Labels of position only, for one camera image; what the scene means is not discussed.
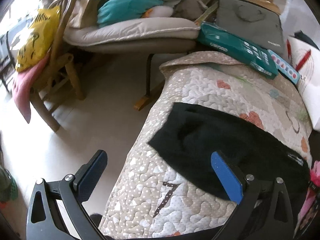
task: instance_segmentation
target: black fabric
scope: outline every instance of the black fabric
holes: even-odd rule
[[[183,177],[220,198],[229,199],[211,167],[216,150],[244,174],[267,181],[283,178],[294,219],[304,202],[310,179],[307,163],[268,132],[231,114],[175,103],[149,144]]]
[[[318,46],[313,42],[313,40],[308,35],[305,35],[302,31],[298,31],[294,33],[294,37],[300,41],[308,43],[312,47],[315,47],[316,49],[319,50]]]

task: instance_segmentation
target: yellow plastic bag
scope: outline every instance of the yellow plastic bag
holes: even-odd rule
[[[60,6],[38,9],[37,16],[20,38],[16,71],[21,72],[37,64],[48,52],[60,22]]]

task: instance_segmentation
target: teal pillow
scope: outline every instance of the teal pillow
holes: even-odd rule
[[[109,0],[98,10],[99,27],[138,19],[150,8],[163,3],[162,0]]]

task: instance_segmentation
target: pink towel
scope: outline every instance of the pink towel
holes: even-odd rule
[[[13,78],[12,97],[27,123],[30,123],[31,119],[30,89],[46,66],[49,55],[50,53],[48,52],[45,57],[33,67],[28,68],[23,72],[16,72]]]
[[[320,162],[315,161],[313,168],[310,171],[310,180],[318,187],[320,187]],[[298,223],[297,228],[300,225],[303,217],[307,214],[311,208],[314,200],[316,199],[316,193],[309,187],[306,200],[303,203],[303,206],[298,214]]]

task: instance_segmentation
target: gray bag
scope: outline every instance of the gray bag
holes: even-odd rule
[[[245,0],[219,0],[216,24],[280,56],[284,54],[279,16],[264,7]]]

